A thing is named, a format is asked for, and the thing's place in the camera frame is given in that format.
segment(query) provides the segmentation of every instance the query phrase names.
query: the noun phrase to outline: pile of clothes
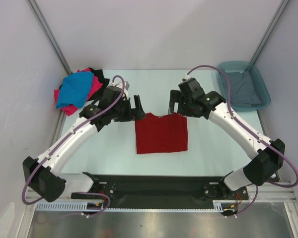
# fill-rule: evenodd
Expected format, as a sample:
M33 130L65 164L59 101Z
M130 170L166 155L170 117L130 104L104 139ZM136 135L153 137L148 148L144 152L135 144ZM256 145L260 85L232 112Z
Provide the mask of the pile of clothes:
M109 84L103 70L86 68L63 79L58 90L54 90L56 108L67 116L82 108L87 101L99 100Z

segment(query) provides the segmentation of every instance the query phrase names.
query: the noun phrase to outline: pink cloth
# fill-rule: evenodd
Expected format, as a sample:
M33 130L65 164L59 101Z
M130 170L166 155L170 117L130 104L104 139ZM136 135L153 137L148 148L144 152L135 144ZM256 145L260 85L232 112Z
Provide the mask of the pink cloth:
M84 69L83 72L90 72L90 69L87 68L87 69ZM97 92L101 87L103 86L102 83L100 83L98 81L98 78L96 76L94 76L93 78L93 83L92 83L92 86L91 86L91 89L90 89L90 92L89 92L89 95L87 97L87 100L95 93ZM55 102L57 102L58 100L58 97L59 97L59 90L54 90L54 100ZM63 107L61 108L61 110L67 115L67 116L70 116L72 115L74 112L77 111L77 107L73 106L73 105L69 105L67 107Z

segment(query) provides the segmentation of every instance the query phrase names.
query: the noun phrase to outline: metal floor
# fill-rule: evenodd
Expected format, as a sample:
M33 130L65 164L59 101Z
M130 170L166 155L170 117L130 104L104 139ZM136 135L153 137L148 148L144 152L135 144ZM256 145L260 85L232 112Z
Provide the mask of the metal floor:
M235 218L219 213L105 212L70 216L39 225L65 212L35 212L28 238L292 238L283 203L255 203Z

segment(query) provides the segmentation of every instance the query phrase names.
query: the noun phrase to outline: blue tray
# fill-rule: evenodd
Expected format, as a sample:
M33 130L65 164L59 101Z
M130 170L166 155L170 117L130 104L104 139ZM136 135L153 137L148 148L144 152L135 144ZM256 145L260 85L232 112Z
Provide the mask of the blue tray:
M266 85L263 81L262 76L260 75L255 65L246 61L228 61L228 62L221 63L218 66L218 68L227 73L232 73L232 72L243 73L245 71L248 71L254 85L255 93L260 99L260 101L262 102L261 104L256 105L254 107L235 106L233 103L231 103L232 108L235 111L250 112L250 111L260 110L269 106L271 100L270 100L268 90L266 88ZM224 85L223 85L223 80L225 80L225 78L223 76L221 77L219 72L218 72L218 75L219 75L219 85L220 85L222 94L227 99L227 89L224 88Z

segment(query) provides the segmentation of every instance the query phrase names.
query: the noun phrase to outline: folded red shirt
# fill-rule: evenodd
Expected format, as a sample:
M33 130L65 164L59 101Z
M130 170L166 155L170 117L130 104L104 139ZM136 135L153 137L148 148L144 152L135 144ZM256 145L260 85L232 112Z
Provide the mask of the folded red shirt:
M155 116L135 121L137 154L188 150L187 119L179 114Z
M84 69L83 72L90 72L90 69L87 68L87 69ZM102 83L100 83L98 81L98 78L96 76L93 77L93 83L92 83L92 86L91 86L91 89L90 89L90 92L89 92L89 95L87 97L87 100L89 100L89 98L95 93L97 92L101 87L103 86ZM54 100L55 102L57 102L58 100L58 97L59 97L59 90L54 90ZM67 107L63 107L61 108L61 110L67 115L67 116L70 116L72 115L74 112L76 112L78 110L77 107L73 106L73 105L69 105Z

